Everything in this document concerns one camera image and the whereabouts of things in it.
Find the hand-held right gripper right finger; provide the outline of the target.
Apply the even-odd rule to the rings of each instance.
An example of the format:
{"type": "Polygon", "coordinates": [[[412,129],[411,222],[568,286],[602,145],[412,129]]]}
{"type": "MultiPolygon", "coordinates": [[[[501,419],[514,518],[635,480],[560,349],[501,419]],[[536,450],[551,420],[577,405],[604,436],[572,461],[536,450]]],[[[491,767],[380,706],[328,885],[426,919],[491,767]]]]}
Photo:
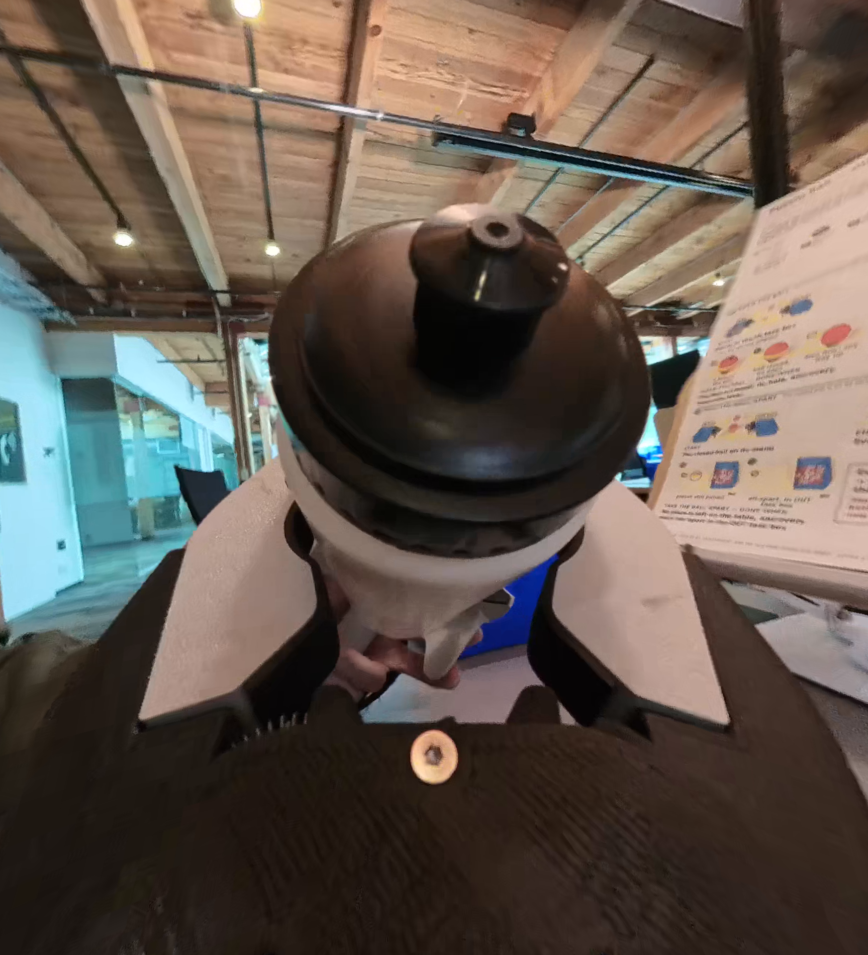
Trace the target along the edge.
{"type": "Polygon", "coordinates": [[[645,728],[649,714],[730,725],[683,554],[618,481],[549,567],[527,659],[580,726],[645,728]]]}

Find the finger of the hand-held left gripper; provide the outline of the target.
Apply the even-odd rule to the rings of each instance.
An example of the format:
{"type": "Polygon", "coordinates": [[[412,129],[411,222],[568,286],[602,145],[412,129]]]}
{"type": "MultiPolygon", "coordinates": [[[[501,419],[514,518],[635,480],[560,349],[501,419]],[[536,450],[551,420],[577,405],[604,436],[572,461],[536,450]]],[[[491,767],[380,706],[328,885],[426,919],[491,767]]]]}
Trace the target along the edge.
{"type": "Polygon", "coordinates": [[[424,677],[429,681],[443,679],[463,653],[482,639],[483,628],[505,616],[514,603],[513,594],[500,589],[427,631],[421,640],[424,677]]]}

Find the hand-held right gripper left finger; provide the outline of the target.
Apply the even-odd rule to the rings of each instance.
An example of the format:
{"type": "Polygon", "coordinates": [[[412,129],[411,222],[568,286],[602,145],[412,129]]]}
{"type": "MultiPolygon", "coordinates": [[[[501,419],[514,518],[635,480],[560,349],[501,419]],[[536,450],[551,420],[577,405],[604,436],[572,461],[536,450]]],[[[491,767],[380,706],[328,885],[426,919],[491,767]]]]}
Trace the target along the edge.
{"type": "Polygon", "coordinates": [[[335,615],[282,460],[231,492],[189,540],[141,703],[142,723],[230,710],[302,718],[339,655],[335,615]]]}

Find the blue plastic bin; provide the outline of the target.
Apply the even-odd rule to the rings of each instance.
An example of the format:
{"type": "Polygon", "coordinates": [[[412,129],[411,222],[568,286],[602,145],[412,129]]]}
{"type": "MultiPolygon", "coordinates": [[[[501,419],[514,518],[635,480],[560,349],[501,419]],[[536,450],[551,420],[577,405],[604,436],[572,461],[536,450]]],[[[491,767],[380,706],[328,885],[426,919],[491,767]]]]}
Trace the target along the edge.
{"type": "Polygon", "coordinates": [[[480,640],[464,651],[463,660],[526,645],[547,574],[555,562],[552,557],[505,587],[512,601],[507,612],[482,625],[480,640]]]}

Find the white cylinder with black cap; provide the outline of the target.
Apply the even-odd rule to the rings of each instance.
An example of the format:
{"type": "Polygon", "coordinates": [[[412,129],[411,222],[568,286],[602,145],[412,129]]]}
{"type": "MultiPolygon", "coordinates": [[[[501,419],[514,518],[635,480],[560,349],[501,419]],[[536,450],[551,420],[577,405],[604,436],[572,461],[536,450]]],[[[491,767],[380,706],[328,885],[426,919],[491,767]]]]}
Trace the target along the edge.
{"type": "Polygon", "coordinates": [[[367,541],[318,530],[363,627],[428,645],[575,534],[651,404],[615,300],[521,214],[361,230],[289,282],[270,368],[298,465],[367,541]]]}

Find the person's left hand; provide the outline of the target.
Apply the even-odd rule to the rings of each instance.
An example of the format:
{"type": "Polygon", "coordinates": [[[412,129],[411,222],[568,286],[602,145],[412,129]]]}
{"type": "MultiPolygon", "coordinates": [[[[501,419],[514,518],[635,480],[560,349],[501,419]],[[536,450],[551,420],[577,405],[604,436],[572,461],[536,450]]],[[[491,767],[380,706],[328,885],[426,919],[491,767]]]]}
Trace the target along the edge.
{"type": "Polygon", "coordinates": [[[383,692],[389,678],[409,676],[420,683],[440,689],[452,689],[460,683],[462,673],[454,665],[439,679],[425,675],[423,656],[411,651],[405,641],[372,634],[364,649],[358,649],[350,637],[343,634],[342,623],[349,611],[349,601],[337,582],[326,581],[326,589],[337,625],[339,653],[331,675],[324,686],[344,689],[356,702],[383,692]]]}

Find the metal column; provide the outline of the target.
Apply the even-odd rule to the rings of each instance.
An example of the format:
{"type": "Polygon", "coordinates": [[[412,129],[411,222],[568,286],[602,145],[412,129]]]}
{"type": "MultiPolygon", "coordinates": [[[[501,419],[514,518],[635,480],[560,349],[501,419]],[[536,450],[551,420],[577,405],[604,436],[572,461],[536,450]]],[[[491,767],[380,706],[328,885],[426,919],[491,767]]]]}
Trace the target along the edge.
{"type": "Polygon", "coordinates": [[[223,325],[225,373],[228,385],[230,416],[234,430],[234,447],[239,483],[245,483],[255,473],[255,460],[250,428],[248,380],[243,345],[244,328],[236,321],[223,325]]]}

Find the beige and black divider panel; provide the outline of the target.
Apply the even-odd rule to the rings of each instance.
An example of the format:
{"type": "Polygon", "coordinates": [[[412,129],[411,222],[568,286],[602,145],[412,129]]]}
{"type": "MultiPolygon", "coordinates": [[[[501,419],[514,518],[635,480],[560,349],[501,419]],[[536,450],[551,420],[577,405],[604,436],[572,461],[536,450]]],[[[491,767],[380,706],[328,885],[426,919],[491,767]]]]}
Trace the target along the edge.
{"type": "Polygon", "coordinates": [[[697,369],[701,357],[699,351],[683,352],[648,365],[656,410],[675,407],[682,388],[697,369]]]}

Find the printed instruction sheet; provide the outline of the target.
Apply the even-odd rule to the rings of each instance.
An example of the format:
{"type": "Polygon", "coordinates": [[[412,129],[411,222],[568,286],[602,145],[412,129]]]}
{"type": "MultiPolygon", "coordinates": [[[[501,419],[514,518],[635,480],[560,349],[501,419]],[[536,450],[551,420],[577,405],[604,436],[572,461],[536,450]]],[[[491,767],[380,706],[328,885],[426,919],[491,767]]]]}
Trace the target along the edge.
{"type": "Polygon", "coordinates": [[[868,153],[757,214],[655,505],[679,543],[868,572],[868,153]]]}

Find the black ceiling track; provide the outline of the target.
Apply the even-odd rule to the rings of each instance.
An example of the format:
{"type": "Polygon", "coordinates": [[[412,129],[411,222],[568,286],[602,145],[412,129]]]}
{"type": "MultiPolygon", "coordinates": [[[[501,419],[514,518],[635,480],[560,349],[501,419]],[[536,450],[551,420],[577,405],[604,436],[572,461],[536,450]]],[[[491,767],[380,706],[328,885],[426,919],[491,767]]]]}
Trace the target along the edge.
{"type": "Polygon", "coordinates": [[[668,186],[703,194],[747,198],[754,194],[749,181],[698,169],[625,157],[614,153],[550,144],[535,137],[532,113],[510,113],[502,131],[463,127],[433,121],[429,130],[436,146],[444,146],[494,159],[533,161],[566,171],[600,175],[608,179],[668,186]]]}

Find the black metal pole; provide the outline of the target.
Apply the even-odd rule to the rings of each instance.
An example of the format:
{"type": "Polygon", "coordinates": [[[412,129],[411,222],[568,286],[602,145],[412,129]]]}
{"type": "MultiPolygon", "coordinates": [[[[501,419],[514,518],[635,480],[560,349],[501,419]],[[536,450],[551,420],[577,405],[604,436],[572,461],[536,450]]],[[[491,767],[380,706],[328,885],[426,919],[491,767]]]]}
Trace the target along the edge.
{"type": "Polygon", "coordinates": [[[781,4],[743,1],[747,46],[746,99],[753,200],[756,209],[790,189],[789,136],[785,113],[781,4]]]}

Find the framed wall picture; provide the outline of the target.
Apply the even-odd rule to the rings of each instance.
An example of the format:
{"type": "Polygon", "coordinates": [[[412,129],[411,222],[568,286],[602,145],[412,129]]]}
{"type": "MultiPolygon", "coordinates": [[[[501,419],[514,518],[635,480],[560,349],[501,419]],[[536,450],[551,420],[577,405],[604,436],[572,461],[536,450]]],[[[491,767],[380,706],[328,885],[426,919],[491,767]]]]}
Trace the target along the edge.
{"type": "Polygon", "coordinates": [[[27,483],[21,425],[19,405],[0,397],[0,484],[27,483]]]}

